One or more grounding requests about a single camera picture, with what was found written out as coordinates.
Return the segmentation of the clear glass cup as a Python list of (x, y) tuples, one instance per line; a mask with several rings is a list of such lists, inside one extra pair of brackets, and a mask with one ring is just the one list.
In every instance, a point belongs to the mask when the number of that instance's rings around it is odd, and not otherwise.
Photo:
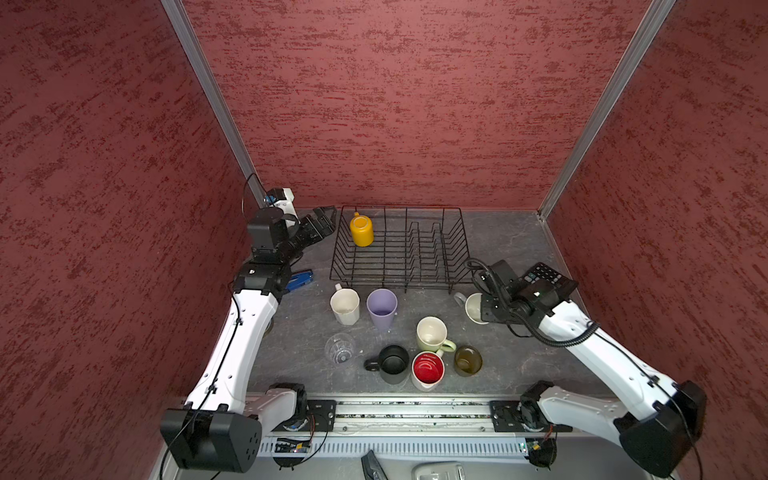
[(325, 355), (335, 365), (350, 362), (357, 355), (353, 337), (347, 333), (332, 335), (325, 344)]

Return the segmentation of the olive green glass cup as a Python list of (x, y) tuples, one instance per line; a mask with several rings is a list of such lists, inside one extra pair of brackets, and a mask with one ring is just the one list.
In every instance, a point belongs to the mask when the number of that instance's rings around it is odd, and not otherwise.
[(473, 346), (460, 346), (454, 352), (453, 367), (459, 376), (470, 377), (482, 369), (483, 357)]

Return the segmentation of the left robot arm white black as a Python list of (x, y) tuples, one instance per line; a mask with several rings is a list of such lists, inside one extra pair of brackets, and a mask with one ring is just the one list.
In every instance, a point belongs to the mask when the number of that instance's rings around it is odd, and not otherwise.
[(248, 382), (264, 334), (287, 292), (292, 265), (303, 251), (331, 236), (333, 206), (302, 218), (280, 207), (260, 209), (247, 225), (251, 257), (230, 289), (231, 304), (208, 365), (184, 405), (165, 411), (160, 433), (164, 460), (182, 470), (245, 473), (264, 434), (307, 415), (303, 385), (276, 383), (246, 411)]

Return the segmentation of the grey device at bottom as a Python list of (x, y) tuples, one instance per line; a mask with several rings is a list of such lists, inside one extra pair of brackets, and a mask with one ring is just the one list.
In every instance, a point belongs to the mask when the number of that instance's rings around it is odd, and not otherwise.
[(413, 480), (466, 480), (464, 467), (458, 462), (423, 463), (412, 470)]

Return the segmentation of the grey white mug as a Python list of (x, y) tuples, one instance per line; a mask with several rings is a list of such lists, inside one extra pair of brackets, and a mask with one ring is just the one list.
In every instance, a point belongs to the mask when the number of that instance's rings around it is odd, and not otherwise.
[(464, 309), (466, 317), (473, 323), (478, 325), (487, 325), (486, 321), (482, 320), (482, 294), (479, 292), (466, 296), (460, 292), (456, 292), (453, 295), (456, 303)]

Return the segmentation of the blue black tool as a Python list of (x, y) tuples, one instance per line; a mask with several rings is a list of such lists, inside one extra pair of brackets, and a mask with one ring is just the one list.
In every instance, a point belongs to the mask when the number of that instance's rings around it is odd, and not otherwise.
[(309, 285), (313, 281), (314, 281), (314, 272), (312, 269), (298, 271), (291, 276), (286, 286), (286, 291), (293, 292), (295, 290), (298, 290), (299, 288)]

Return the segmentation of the black mug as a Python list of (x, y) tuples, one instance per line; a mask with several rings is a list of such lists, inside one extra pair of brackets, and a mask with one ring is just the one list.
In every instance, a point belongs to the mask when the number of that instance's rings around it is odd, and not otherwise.
[(381, 378), (390, 385), (400, 384), (409, 373), (410, 356), (408, 351), (399, 345), (384, 347), (376, 357), (364, 361), (364, 369), (378, 372)]

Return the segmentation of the red inside white mug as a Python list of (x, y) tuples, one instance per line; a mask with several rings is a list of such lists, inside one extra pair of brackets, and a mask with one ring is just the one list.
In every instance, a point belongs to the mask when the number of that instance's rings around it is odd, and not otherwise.
[(445, 363), (441, 352), (420, 352), (411, 364), (411, 381), (422, 392), (433, 391), (443, 380)]

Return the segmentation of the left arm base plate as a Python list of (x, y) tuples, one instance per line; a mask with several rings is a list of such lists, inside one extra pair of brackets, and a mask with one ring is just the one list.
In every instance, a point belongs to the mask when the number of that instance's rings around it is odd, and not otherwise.
[(304, 418), (294, 422), (285, 421), (275, 427), (274, 434), (294, 432), (328, 432), (334, 428), (337, 409), (336, 400), (309, 399), (307, 401)]

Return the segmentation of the pale green mug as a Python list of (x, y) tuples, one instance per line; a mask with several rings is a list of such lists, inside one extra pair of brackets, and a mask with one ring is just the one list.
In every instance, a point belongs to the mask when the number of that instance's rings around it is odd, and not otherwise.
[(456, 344), (448, 339), (445, 323), (434, 316), (422, 318), (416, 327), (417, 342), (421, 351), (455, 352)]

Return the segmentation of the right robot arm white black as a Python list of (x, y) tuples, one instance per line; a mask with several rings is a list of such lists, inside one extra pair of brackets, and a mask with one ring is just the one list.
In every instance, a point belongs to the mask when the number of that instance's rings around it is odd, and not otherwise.
[(516, 274), (505, 261), (465, 262), (481, 293), (486, 323), (524, 327), (529, 337), (570, 352), (613, 393), (611, 400), (539, 381), (519, 400), (515, 419), (529, 431), (557, 425), (610, 441), (648, 474), (670, 478), (704, 427), (707, 396), (692, 381), (676, 382), (605, 333), (571, 299), (578, 284), (539, 262)]

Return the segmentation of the black calculator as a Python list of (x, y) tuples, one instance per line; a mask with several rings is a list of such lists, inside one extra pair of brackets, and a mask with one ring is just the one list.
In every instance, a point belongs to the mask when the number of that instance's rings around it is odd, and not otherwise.
[(538, 262), (529, 268), (523, 275), (523, 279), (531, 284), (542, 280), (551, 285), (564, 298), (568, 298), (578, 287), (575, 280), (568, 278), (543, 262)]

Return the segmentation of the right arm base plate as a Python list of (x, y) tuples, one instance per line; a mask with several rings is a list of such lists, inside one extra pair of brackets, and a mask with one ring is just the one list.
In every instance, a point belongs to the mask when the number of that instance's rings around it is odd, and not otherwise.
[(492, 400), (490, 418), (497, 433), (570, 433), (572, 427), (553, 424), (546, 419), (536, 401)]

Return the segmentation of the yellow mug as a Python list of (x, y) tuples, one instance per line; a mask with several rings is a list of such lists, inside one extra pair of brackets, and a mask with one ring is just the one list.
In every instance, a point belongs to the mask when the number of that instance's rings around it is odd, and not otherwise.
[(349, 229), (357, 247), (368, 247), (374, 242), (373, 222), (368, 216), (355, 211), (349, 222)]

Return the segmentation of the lilac plastic cup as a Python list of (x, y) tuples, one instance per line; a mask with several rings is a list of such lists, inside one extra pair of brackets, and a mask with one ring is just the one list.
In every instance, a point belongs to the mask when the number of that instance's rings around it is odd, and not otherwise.
[(368, 295), (366, 307), (374, 326), (378, 330), (387, 331), (394, 322), (398, 308), (398, 299), (393, 291), (380, 288)]

